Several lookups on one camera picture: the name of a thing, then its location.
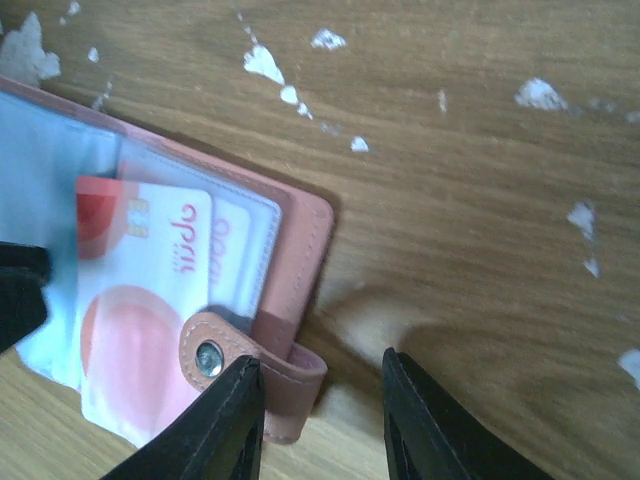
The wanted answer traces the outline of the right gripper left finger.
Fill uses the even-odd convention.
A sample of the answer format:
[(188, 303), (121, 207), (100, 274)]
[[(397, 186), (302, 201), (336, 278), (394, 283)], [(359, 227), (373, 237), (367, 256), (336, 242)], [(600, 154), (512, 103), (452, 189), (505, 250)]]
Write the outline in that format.
[(265, 420), (258, 359), (237, 358), (156, 438), (107, 480), (257, 479)]

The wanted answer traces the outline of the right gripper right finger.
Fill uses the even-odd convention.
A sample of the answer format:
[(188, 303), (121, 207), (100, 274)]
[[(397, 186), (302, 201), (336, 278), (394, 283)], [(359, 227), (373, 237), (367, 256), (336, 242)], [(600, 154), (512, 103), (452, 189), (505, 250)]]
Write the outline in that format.
[(391, 479), (550, 477), (486, 429), (408, 354), (385, 350), (382, 383)]

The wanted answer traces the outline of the red credit card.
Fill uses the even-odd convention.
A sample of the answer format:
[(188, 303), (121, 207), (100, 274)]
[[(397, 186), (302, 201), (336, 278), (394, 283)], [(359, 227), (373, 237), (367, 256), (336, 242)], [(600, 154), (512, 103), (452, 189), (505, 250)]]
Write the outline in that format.
[(281, 222), (271, 199), (196, 167), (127, 155), (124, 179), (203, 190), (213, 202), (207, 309), (248, 333), (255, 320)]

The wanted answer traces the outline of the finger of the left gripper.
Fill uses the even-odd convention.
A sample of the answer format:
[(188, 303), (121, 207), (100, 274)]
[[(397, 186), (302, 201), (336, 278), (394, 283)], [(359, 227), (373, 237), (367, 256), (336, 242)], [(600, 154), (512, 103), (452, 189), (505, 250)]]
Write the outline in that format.
[(1, 242), (1, 354), (44, 324), (51, 272), (45, 248)]

